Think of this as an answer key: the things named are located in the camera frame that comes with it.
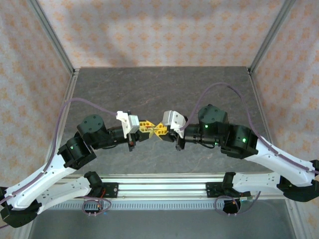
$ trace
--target patterned wall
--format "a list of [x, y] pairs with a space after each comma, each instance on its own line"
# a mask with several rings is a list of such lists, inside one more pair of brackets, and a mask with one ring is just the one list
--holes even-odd
[[26, 0], [0, 1], [0, 42], [0, 185], [11, 186], [44, 163], [70, 75]]
[[39, 0], [72, 64], [249, 66], [284, 0]]
[[[298, 0], [254, 79], [275, 143], [294, 156], [319, 160], [319, 4]], [[313, 238], [319, 199], [306, 204]]]

